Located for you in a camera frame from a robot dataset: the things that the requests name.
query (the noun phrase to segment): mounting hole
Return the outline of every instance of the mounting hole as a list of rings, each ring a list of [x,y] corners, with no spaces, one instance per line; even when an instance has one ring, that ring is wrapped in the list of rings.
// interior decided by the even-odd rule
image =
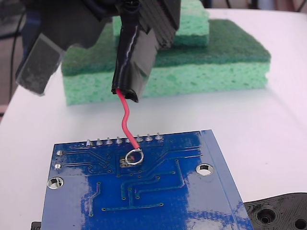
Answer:
[[[257,213],[257,218],[262,224],[270,224],[275,220],[276,215],[272,210],[265,208]]]
[[[213,173],[213,167],[209,164],[200,164],[196,167],[196,172],[202,176],[209,176]]]
[[[295,227],[297,229],[306,229],[307,227],[307,222],[304,220],[304,219],[298,219],[296,222],[295,222]]]
[[[58,189],[61,188],[64,184],[64,180],[60,177],[52,177],[48,180],[47,186],[50,189]]]

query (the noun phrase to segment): table surface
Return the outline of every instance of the table surface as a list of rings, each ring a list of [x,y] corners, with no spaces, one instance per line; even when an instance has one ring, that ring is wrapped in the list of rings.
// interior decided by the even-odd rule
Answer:
[[[267,88],[129,102],[131,132],[212,129],[244,202],[307,192],[307,16],[209,12],[234,21],[269,50]],[[119,101],[67,107],[60,70],[43,97],[19,87],[0,125],[0,229],[30,229],[41,220],[55,143],[124,137],[123,114]]]

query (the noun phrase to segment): sponge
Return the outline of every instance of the sponge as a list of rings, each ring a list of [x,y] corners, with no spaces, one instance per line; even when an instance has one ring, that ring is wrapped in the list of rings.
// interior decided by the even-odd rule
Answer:
[[[144,97],[265,87],[269,52],[232,21],[209,22],[207,47],[182,45],[159,51]],[[108,24],[91,49],[68,50],[62,63],[67,104],[117,99],[111,92],[116,59],[111,30]]]
[[[180,28],[172,47],[204,47],[209,42],[209,13],[199,0],[181,0]],[[121,30],[120,17],[113,17],[113,32],[116,46]]]

